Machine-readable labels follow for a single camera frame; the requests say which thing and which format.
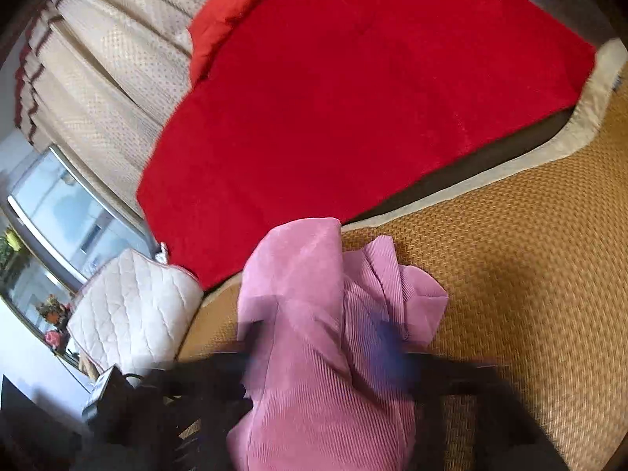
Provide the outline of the pink corduroy jacket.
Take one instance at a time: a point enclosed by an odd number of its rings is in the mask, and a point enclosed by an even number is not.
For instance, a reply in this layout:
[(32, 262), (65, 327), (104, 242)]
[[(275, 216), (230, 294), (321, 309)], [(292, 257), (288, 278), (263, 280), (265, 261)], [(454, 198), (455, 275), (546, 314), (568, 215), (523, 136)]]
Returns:
[(428, 273), (380, 236), (346, 251), (341, 225), (310, 218), (269, 231), (248, 259), (239, 323), (261, 321), (245, 388), (251, 411), (229, 433), (240, 470), (400, 470), (415, 441), (411, 401), (382, 373), (378, 328), (428, 345), (448, 303)]

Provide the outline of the white quilted pillow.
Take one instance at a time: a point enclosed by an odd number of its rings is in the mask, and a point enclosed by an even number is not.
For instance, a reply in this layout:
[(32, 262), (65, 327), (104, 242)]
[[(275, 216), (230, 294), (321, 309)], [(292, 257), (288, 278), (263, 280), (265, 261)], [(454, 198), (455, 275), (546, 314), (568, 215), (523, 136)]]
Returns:
[(99, 372), (137, 373), (175, 359), (202, 299), (192, 274), (127, 249), (81, 288), (67, 328)]

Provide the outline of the framed flower picture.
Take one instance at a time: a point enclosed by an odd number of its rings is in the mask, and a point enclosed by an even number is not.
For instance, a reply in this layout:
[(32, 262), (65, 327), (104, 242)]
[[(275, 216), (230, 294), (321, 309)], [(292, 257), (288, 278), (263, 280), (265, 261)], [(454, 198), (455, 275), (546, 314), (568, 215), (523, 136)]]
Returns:
[(72, 292), (32, 253), (5, 214), (1, 214), (1, 298), (9, 310), (49, 351), (79, 368), (79, 351), (68, 333), (63, 333), (39, 311), (39, 305), (54, 298), (68, 307)]

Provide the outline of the woven bamboo mat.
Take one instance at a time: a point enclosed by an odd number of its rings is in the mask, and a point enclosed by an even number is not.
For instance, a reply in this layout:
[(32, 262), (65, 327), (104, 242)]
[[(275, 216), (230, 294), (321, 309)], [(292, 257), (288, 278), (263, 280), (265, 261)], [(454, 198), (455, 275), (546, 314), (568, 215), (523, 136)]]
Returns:
[[(627, 449), (627, 50), (597, 51), (574, 115), (552, 139), (390, 214), (335, 233), (364, 258), (386, 245), (427, 283), (401, 297), (431, 351), (496, 361), (570, 470), (613, 469)], [(398, 470), (415, 417), (358, 389), (368, 295), (347, 294), (344, 363), (298, 342), (283, 383), (239, 429), (262, 470)]]

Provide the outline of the window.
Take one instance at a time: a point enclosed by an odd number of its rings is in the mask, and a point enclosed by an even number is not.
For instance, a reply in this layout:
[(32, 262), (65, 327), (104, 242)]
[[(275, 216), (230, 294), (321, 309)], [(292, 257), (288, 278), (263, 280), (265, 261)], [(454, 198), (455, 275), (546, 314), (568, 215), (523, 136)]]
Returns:
[(7, 203), (54, 265), (78, 285), (124, 250), (150, 255), (145, 234), (98, 198), (57, 148), (35, 159)]

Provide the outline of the red blanket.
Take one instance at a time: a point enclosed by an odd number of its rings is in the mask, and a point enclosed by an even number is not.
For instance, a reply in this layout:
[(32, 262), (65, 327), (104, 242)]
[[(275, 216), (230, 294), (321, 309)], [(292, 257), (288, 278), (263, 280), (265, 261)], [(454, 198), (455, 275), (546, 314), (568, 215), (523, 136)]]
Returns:
[(350, 221), (572, 108), (594, 65), (529, 0), (261, 0), (170, 116), (137, 199), (211, 288), (275, 226)]

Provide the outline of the beige dotted curtain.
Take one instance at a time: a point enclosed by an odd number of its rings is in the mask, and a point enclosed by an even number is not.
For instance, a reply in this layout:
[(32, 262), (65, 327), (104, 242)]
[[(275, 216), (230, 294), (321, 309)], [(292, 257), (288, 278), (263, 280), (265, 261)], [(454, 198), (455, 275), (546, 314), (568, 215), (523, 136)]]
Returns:
[(55, 146), (131, 225), (142, 170), (190, 89), (188, 27), (206, 0), (46, 0), (17, 72), (17, 129)]

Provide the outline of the red pillow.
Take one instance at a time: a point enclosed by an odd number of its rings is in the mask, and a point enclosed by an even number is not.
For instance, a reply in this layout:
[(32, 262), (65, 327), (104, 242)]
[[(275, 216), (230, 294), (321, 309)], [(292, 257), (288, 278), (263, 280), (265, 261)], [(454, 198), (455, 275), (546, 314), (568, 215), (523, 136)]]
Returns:
[(190, 85), (205, 79), (218, 49), (235, 27), (261, 0), (206, 0), (188, 31), (193, 44), (190, 59)]

